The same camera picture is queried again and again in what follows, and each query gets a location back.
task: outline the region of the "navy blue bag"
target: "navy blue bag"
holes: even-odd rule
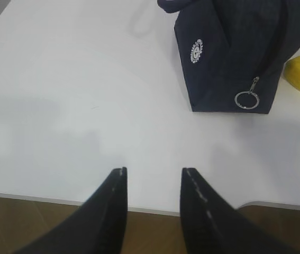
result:
[[[300,48],[300,0],[158,0],[175,34],[193,111],[268,114]]]

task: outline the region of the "white logo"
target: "white logo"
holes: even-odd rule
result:
[[[202,53],[203,53],[203,41],[201,39],[198,39],[196,43],[193,44],[191,49],[191,62],[194,64],[198,62]]]

